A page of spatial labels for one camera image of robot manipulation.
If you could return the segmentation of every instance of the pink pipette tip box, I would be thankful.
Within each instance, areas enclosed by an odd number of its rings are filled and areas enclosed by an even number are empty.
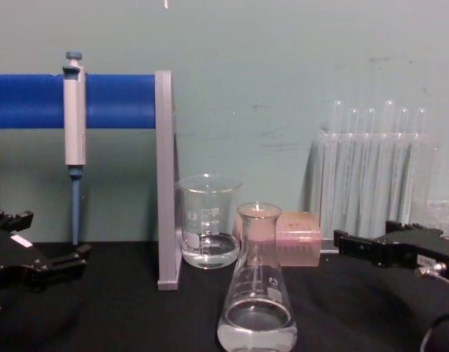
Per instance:
[[[241,217],[236,217],[235,235],[241,237]],[[281,266],[318,266],[321,230],[312,213],[283,212],[277,221],[277,253]]]

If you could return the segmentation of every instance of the white label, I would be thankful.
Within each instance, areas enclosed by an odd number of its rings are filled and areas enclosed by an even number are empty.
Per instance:
[[[186,233],[187,245],[191,248],[197,249],[200,247],[200,237],[193,232]]]
[[[270,299],[273,299],[278,303],[282,303],[282,293],[278,291],[276,288],[267,287],[267,294],[269,295]]]
[[[424,257],[420,254],[417,255],[417,264],[420,266],[433,266],[437,263],[435,259]]]
[[[27,239],[22,238],[20,235],[11,236],[11,239],[18,242],[19,244],[22,244],[26,248],[32,246],[32,243],[30,243]]]

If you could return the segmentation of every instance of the black table surface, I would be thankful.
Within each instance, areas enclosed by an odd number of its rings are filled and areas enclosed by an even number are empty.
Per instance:
[[[68,244],[44,243],[55,256]],[[42,293],[0,292],[0,351],[223,351],[216,338],[233,265],[183,263],[178,291],[157,291],[157,243],[93,243],[84,278]],[[418,351],[449,287],[410,270],[328,254],[317,268],[283,268],[298,328],[293,351]],[[449,323],[428,351],[449,351]]]

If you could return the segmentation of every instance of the black clamp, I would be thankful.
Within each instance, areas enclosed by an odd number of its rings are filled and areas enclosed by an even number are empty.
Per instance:
[[[31,211],[16,216],[0,211],[0,290],[9,287],[45,290],[83,276],[91,246],[83,245],[71,254],[49,259],[32,243],[12,233],[28,229],[33,218]]]
[[[403,226],[387,221],[386,235],[378,238],[361,238],[335,230],[334,246],[340,254],[371,261],[380,268],[416,269],[444,263],[446,269],[441,275],[449,279],[449,240],[441,238],[441,234],[441,230],[419,224]]]

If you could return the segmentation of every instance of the gray plastic support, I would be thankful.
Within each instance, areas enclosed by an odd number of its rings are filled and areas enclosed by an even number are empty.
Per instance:
[[[182,263],[175,104],[171,71],[155,73],[159,290],[177,290]]]

